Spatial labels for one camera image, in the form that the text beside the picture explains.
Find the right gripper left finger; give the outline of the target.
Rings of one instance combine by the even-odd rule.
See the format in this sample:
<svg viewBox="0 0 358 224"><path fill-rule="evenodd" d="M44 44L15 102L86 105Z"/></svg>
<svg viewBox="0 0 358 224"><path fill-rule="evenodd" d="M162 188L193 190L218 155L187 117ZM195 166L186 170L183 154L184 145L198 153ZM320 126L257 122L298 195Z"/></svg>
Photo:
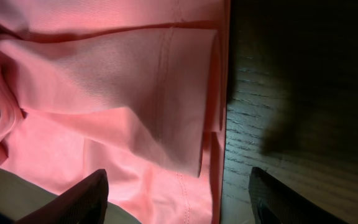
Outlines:
<svg viewBox="0 0 358 224"><path fill-rule="evenodd" d="M16 223L103 224L108 207L108 193L107 173L104 169L98 169Z"/></svg>

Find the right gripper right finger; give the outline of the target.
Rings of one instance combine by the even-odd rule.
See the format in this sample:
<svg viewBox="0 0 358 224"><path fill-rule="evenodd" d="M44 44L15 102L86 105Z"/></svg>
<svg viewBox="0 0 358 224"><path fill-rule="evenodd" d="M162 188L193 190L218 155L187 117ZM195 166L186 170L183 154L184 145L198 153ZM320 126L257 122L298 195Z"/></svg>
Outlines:
<svg viewBox="0 0 358 224"><path fill-rule="evenodd" d="M252 168L249 195L258 224L346 224L259 167Z"/></svg>

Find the pink shirt with bronze lettering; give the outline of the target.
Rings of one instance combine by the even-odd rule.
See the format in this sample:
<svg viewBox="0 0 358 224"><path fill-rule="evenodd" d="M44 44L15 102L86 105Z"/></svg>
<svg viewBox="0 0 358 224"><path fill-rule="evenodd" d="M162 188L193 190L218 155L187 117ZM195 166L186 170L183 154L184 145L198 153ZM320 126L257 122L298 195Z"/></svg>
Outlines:
<svg viewBox="0 0 358 224"><path fill-rule="evenodd" d="M0 169L100 170L141 223L220 218L231 3L0 1Z"/></svg>

